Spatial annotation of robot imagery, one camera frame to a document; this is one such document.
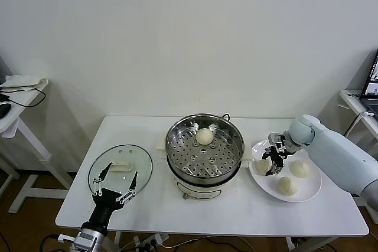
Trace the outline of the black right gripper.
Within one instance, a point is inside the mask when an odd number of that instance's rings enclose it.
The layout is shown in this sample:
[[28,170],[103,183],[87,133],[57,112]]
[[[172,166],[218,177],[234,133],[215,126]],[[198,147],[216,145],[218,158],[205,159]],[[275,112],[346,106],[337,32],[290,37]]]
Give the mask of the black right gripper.
[[286,160],[287,157],[287,152],[278,152],[276,147],[270,146],[268,152],[265,152],[261,158],[261,160],[267,160],[270,158],[272,161],[271,168],[267,171],[267,173],[265,173],[265,175],[270,176],[280,173],[282,170],[282,165],[284,165],[284,160]]

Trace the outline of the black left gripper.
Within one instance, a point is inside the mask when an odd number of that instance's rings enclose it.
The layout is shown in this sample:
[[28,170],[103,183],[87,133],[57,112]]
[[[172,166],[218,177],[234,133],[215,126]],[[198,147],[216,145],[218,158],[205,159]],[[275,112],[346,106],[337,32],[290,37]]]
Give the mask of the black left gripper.
[[92,194],[92,200],[95,207],[89,220],[82,224],[82,229],[107,231],[113,212],[123,208],[123,204],[129,202],[136,195],[137,171],[134,174],[128,191],[124,195],[121,196],[120,193],[106,188],[102,190],[102,183],[112,164],[113,163],[110,162],[105,169],[100,172],[97,178],[93,179],[94,191]]

